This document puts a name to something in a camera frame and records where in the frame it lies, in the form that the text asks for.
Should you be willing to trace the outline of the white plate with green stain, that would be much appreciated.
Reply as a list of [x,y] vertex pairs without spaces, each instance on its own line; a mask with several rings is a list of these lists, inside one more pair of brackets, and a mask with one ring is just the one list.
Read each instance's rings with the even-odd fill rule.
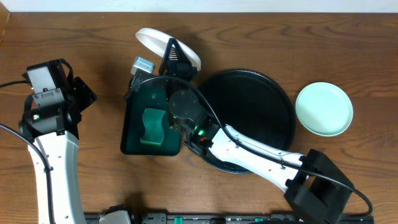
[[[167,43],[172,36],[152,28],[142,28],[136,32],[137,40],[142,43],[145,47],[151,50],[158,56],[163,57]],[[197,68],[198,71],[201,70],[201,59],[200,57],[183,42],[177,40],[179,46],[182,48],[188,59],[191,61],[192,65]]]

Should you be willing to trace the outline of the green sponge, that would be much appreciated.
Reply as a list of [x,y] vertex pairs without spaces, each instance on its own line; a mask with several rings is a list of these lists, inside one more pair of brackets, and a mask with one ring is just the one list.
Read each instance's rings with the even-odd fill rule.
[[153,108],[146,108],[142,115],[144,134],[140,139],[141,144],[150,146],[161,146],[164,140],[164,129],[162,120],[165,111]]

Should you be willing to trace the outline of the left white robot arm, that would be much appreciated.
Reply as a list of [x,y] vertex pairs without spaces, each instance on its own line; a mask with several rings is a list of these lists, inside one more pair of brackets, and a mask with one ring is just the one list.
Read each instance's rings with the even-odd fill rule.
[[81,112],[97,96],[80,78],[38,78],[19,128],[32,158],[39,223],[86,223],[78,180]]

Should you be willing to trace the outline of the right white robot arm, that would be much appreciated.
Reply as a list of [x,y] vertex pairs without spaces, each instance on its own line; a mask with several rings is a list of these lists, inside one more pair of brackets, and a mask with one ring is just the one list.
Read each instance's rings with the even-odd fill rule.
[[187,143],[217,159],[243,167],[284,191],[294,212],[309,223],[337,223],[354,186],[322,152],[287,152],[251,139],[222,124],[190,80],[196,68],[174,38],[167,40],[159,73],[168,78],[170,125]]

